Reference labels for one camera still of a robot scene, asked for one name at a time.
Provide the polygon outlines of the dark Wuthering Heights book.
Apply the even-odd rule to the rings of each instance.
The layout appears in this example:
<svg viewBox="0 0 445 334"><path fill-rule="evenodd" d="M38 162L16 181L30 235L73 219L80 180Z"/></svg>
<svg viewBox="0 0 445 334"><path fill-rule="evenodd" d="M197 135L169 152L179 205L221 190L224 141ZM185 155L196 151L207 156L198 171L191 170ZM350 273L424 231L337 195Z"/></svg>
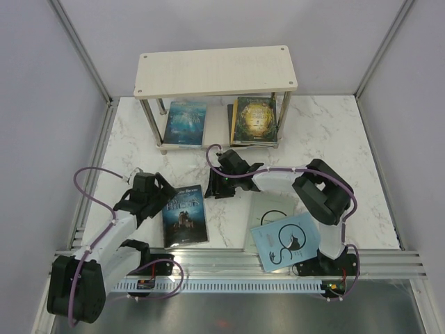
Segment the dark Wuthering Heights book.
<svg viewBox="0 0 445 334"><path fill-rule="evenodd" d="M176 248L209 241L202 187L177 189L177 195L162 209L163 246Z"/></svg>

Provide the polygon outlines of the purple galaxy cover book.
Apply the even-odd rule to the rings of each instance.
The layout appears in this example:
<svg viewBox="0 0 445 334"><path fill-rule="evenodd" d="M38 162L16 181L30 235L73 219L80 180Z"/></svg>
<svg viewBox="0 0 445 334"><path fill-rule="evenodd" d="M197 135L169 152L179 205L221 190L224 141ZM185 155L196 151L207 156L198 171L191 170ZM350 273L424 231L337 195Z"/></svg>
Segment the purple galaxy cover book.
<svg viewBox="0 0 445 334"><path fill-rule="evenodd" d="M231 147L265 147L265 148L277 148L278 141L236 141L233 140L230 143Z"/></svg>

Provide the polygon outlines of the pale green thin book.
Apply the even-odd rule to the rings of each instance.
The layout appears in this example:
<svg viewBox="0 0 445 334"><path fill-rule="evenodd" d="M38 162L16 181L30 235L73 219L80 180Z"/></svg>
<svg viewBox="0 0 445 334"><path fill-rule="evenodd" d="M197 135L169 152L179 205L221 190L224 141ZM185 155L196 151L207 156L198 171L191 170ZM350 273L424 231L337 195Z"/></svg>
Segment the pale green thin book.
<svg viewBox="0 0 445 334"><path fill-rule="evenodd" d="M293 216L295 201L274 193L253 193L243 251L257 253L251 229Z"/></svg>

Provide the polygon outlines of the blue ocean Jules Verne book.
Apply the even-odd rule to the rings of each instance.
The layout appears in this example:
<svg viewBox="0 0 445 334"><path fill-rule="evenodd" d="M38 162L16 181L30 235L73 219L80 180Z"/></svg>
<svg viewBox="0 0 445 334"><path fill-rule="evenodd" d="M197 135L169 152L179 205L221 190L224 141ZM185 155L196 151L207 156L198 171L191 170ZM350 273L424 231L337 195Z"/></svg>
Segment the blue ocean Jules Verne book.
<svg viewBox="0 0 445 334"><path fill-rule="evenodd" d="M207 104L203 102L172 102L168 111L163 144L200 148L204 137Z"/></svg>

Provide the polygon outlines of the dark green hardcover book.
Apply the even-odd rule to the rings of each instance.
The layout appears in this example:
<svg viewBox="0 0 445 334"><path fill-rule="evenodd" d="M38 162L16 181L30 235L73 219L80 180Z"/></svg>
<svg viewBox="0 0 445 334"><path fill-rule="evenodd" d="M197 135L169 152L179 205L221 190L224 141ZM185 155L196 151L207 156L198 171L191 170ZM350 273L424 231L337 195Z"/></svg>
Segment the dark green hardcover book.
<svg viewBox="0 0 445 334"><path fill-rule="evenodd" d="M244 97L242 141L277 141L276 99Z"/></svg>

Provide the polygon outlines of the yellow paperback book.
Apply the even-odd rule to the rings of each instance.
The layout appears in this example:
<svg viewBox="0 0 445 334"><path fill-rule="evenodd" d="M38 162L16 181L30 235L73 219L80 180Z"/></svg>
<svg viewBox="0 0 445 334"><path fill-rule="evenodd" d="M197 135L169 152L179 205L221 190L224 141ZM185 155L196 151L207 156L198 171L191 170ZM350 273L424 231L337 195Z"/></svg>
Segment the yellow paperback book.
<svg viewBox="0 0 445 334"><path fill-rule="evenodd" d="M242 116L245 98L238 97L234 103L228 106L230 142L233 145L240 145L243 138L244 120Z"/></svg>

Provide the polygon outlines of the light blue cat cover book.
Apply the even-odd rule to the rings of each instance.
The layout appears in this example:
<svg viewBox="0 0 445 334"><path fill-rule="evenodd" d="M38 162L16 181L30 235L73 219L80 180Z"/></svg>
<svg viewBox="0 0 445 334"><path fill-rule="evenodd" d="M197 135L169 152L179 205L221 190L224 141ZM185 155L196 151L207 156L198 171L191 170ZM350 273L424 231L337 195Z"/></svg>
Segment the light blue cat cover book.
<svg viewBox="0 0 445 334"><path fill-rule="evenodd" d="M266 272L315 258L321 240L308 212L253 228L251 233Z"/></svg>

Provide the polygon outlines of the black Moon and Sixpence book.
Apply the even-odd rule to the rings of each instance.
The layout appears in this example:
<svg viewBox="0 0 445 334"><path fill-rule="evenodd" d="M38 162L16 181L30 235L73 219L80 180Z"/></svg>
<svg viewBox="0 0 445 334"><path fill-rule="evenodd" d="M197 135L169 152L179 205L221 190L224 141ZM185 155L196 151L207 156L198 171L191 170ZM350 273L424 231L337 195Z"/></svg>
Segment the black Moon and Sixpence book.
<svg viewBox="0 0 445 334"><path fill-rule="evenodd" d="M236 102L227 105L228 123L229 123L229 141L232 143L236 129Z"/></svg>

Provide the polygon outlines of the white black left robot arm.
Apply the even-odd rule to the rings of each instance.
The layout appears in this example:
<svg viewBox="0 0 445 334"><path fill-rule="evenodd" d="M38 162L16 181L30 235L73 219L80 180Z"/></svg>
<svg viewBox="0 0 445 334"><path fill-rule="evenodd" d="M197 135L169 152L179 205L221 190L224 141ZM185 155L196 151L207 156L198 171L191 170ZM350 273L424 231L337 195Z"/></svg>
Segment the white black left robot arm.
<svg viewBox="0 0 445 334"><path fill-rule="evenodd" d="M67 317L71 327L91 324L104 309L106 297L127 275L169 275L176 264L171 255L152 255L149 244L131 239L148 218L154 218L177 195L160 173L137 172L114 206L105 228L72 255L52 263L47 311Z"/></svg>

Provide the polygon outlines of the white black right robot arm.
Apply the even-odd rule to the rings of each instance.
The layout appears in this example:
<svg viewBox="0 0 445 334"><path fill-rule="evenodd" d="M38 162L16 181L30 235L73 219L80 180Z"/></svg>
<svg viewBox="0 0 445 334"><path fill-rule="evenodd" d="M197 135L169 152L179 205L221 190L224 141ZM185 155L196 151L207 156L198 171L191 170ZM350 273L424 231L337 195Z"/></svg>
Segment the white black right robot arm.
<svg viewBox="0 0 445 334"><path fill-rule="evenodd" d="M306 166L250 165L237 152L219 152L211 166L206 197L228 198L244 191L294 193L306 208L299 216L252 229L265 271L293 266L298 276L354 276L358 252L345 243L346 221L358 204L352 187L323 160Z"/></svg>

